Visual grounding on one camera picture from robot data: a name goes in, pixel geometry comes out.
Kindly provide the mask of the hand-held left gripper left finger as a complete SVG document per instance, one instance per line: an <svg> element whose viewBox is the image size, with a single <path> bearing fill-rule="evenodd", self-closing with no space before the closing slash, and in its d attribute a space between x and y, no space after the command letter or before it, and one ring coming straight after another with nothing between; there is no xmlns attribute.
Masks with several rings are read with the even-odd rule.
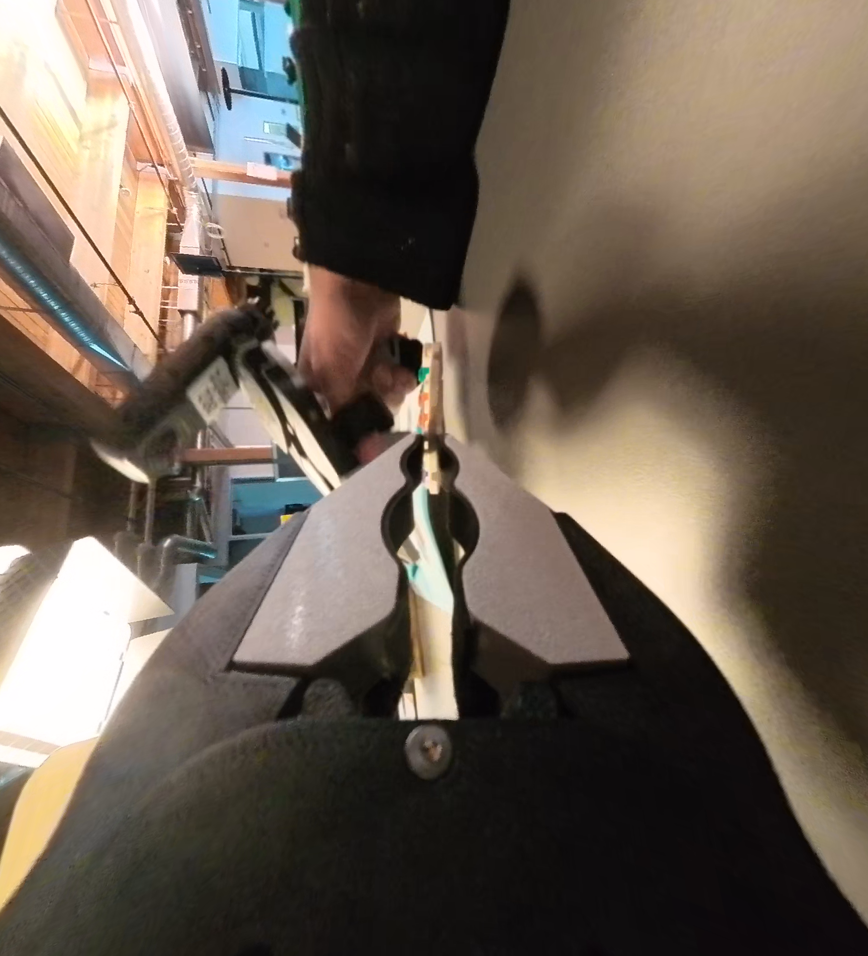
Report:
<svg viewBox="0 0 868 956"><path fill-rule="evenodd" d="M423 440L404 436L312 506L230 661L398 699L413 651L399 552L414 528Z"/></svg>

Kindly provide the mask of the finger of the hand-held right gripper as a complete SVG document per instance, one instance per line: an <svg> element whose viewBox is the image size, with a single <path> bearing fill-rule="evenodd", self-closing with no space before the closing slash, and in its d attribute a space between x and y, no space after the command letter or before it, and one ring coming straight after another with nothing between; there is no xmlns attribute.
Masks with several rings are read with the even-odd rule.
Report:
<svg viewBox="0 0 868 956"><path fill-rule="evenodd" d="M242 389L272 443L322 494L342 482L342 447L317 395L289 364L242 365Z"/></svg>

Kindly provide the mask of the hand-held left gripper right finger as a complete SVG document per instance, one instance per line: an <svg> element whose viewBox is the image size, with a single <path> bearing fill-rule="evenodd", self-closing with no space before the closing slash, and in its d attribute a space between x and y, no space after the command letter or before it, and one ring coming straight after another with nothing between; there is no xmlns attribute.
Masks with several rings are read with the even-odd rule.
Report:
<svg viewBox="0 0 868 956"><path fill-rule="evenodd" d="M447 437L440 452L452 578L458 698L508 699L627 666L630 653L552 511L478 448Z"/></svg>

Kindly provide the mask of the light blue instruction booklet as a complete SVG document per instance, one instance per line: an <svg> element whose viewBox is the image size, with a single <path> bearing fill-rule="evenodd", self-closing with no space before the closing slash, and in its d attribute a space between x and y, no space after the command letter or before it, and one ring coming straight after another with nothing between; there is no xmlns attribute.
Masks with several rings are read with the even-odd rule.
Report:
<svg viewBox="0 0 868 956"><path fill-rule="evenodd" d="M401 544L398 556L416 596L444 614L451 615L453 592L427 510L414 513L413 528Z"/></svg>

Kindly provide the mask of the round cream lego plate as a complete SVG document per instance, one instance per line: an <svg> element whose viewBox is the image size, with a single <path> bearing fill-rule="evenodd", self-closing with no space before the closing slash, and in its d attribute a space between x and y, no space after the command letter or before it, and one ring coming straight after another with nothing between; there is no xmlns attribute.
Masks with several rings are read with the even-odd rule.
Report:
<svg viewBox="0 0 868 956"><path fill-rule="evenodd" d="M443 469L441 463L444 452L446 430L443 412L443 360L442 348L439 342L424 344L422 365L430 364L431 375L424 386L420 385L420 392L427 391L432 399L432 420L430 433L420 436L423 438L422 457L422 486L430 497L439 495L443 485Z"/></svg>

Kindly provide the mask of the person's right hand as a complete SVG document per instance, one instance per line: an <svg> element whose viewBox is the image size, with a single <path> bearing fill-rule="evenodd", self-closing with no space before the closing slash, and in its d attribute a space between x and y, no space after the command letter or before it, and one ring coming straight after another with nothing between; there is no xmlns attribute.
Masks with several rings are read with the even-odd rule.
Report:
<svg viewBox="0 0 868 956"><path fill-rule="evenodd" d="M411 376L380 347L401 325L401 299L328 269L306 271L309 307L298 370L331 413L362 395L396 411L416 388Z"/></svg>

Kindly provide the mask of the bright white light panel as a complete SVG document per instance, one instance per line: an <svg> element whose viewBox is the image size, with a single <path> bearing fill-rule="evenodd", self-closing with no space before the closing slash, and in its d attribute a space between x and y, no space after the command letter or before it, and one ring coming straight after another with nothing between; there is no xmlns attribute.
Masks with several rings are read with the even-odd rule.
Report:
<svg viewBox="0 0 868 956"><path fill-rule="evenodd" d="M170 608L92 536L0 547L0 764L35 768L96 738L134 626Z"/></svg>

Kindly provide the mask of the wooden-top white tilting stand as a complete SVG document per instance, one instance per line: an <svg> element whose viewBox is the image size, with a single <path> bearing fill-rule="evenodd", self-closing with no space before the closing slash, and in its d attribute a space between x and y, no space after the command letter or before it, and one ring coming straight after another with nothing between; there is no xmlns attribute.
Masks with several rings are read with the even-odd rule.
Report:
<svg viewBox="0 0 868 956"><path fill-rule="evenodd" d="M22 787L0 852L0 913L58 830L99 737L58 748Z"/></svg>

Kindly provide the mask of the silver ventilation duct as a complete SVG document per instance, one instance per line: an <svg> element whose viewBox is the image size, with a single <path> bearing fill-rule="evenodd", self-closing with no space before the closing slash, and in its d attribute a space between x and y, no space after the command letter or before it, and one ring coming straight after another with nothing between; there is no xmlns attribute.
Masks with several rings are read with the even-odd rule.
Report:
<svg viewBox="0 0 868 956"><path fill-rule="evenodd" d="M139 378L129 359L119 351L100 317L77 304L46 267L38 264L21 238L0 213L0 277L43 315L82 357L123 389L132 391Z"/></svg>
<svg viewBox="0 0 868 956"><path fill-rule="evenodd" d="M137 532L123 530L114 535L113 545L117 559L162 596L170 590L177 566L210 564L218 556L213 543L179 534L169 534L153 543Z"/></svg>
<svg viewBox="0 0 868 956"><path fill-rule="evenodd" d="M208 225L211 211L196 181L189 151L167 92L161 88L157 89L155 101L173 171L177 173L185 199L186 218L180 249L185 253L202 254L209 250Z"/></svg>

